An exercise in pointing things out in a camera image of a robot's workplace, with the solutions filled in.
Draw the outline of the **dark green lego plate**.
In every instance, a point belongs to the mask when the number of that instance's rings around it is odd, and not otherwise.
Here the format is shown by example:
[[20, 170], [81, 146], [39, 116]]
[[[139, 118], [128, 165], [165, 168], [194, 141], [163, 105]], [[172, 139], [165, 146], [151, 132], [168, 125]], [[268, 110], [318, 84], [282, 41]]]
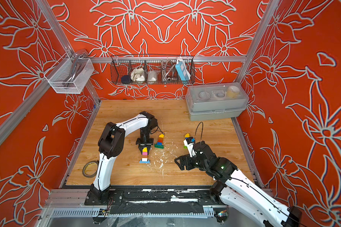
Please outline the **dark green lego plate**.
[[164, 146], [163, 146], [163, 145], [154, 144], [154, 147], [155, 147], [155, 148], [164, 149]]

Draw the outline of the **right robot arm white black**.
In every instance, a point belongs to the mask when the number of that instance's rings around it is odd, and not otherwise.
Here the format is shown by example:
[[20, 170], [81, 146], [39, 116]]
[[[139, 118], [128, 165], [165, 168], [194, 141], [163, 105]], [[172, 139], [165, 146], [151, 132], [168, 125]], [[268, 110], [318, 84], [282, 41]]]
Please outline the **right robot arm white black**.
[[209, 193], [214, 203], [231, 206], [261, 227], [300, 227], [302, 212], [287, 207], [249, 180], [230, 160], [218, 157], [204, 142], [184, 140], [188, 154], [174, 161], [180, 170], [199, 169], [215, 180]]

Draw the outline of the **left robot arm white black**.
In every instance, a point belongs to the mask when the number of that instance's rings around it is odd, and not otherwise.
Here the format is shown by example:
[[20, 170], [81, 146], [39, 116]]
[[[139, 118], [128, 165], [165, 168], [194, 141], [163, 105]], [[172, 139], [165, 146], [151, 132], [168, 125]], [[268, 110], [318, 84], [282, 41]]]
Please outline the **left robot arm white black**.
[[98, 141], [99, 164], [95, 180], [88, 191], [85, 205], [104, 205], [110, 198], [111, 174], [116, 158], [124, 148], [125, 138], [139, 130], [140, 137], [136, 145], [142, 154], [141, 163], [149, 163], [148, 155], [154, 139], [150, 137], [151, 131], [158, 127], [154, 115], [143, 111], [134, 118], [121, 123], [107, 123]]

